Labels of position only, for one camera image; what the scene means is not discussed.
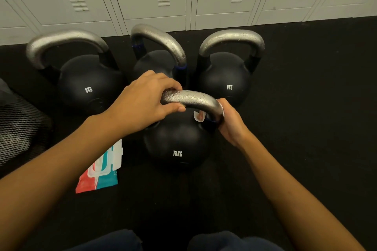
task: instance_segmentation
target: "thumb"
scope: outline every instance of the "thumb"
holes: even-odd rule
[[[172,102],[162,106],[162,109],[165,112],[165,115],[169,115],[173,112],[183,112],[186,111],[186,107],[180,103]]]

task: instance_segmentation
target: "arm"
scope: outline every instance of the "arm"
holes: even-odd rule
[[[125,87],[105,112],[90,116],[66,139],[0,180],[0,249],[15,249],[64,191],[119,139],[185,111],[178,103],[160,104],[163,90],[182,89],[153,71]]]
[[[221,134],[245,155],[257,181],[272,203],[298,250],[365,250],[352,234],[305,187],[290,175],[247,129],[224,99]]]

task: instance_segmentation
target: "mesh bag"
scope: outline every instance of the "mesh bag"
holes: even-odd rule
[[[17,155],[24,162],[48,148],[52,122],[21,96],[0,106],[0,166]]]

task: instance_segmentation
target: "kettlebell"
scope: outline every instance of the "kettlebell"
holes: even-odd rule
[[[96,47],[98,55],[80,55],[58,70],[45,60],[45,52],[54,46],[85,42]],[[65,30],[37,36],[26,46],[26,56],[38,72],[56,85],[64,104],[89,115],[105,111],[127,85],[106,42],[81,30]]]
[[[163,46],[166,50],[147,52],[143,38]],[[187,60],[181,45],[168,33],[147,24],[138,24],[131,29],[131,44],[136,56],[134,79],[148,70],[164,73],[178,81],[183,88],[187,82]]]
[[[223,109],[216,99],[197,91],[167,90],[161,104],[171,102],[183,104],[186,111],[172,113],[146,128],[144,143],[156,161],[178,168],[193,168],[208,156]],[[195,109],[207,113],[203,122],[194,119]]]
[[[235,54],[210,49],[222,42],[242,42],[252,51],[246,61]],[[209,35],[199,49],[194,88],[216,99],[225,97],[232,106],[240,105],[248,95],[250,80],[264,52],[262,37],[249,30],[222,30]]]

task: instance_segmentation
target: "left hand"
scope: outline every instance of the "left hand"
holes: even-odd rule
[[[102,115],[124,137],[164,119],[168,114],[185,111],[186,108],[180,103],[160,103],[165,89],[182,90],[182,86],[163,73],[156,74],[149,70],[126,86]]]

